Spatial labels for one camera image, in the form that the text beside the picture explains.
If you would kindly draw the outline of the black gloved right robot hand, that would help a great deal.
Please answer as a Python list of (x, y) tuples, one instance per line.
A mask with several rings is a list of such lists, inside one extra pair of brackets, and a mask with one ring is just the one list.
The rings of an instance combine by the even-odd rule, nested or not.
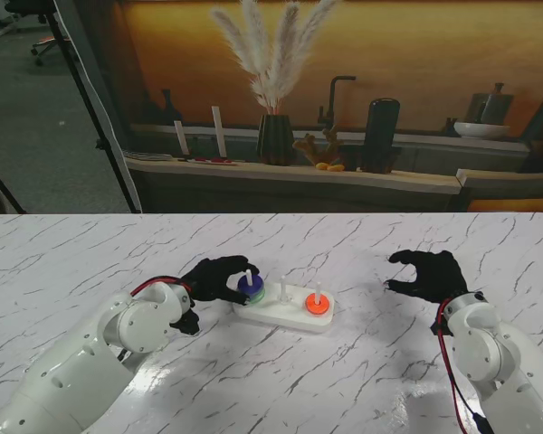
[(392, 254), (388, 261), (415, 267), (414, 281), (389, 279), (386, 282), (387, 288), (397, 294), (442, 304), (446, 299), (469, 292), (459, 263), (447, 250), (439, 253), (400, 250)]

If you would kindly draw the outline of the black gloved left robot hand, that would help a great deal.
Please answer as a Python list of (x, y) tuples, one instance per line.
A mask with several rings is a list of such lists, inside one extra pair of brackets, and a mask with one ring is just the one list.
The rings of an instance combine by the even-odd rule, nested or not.
[(228, 279), (235, 274), (251, 271), (259, 274), (259, 269), (241, 255), (202, 259), (181, 280), (191, 288), (191, 298), (202, 302), (221, 299), (245, 305), (249, 297), (228, 287)]

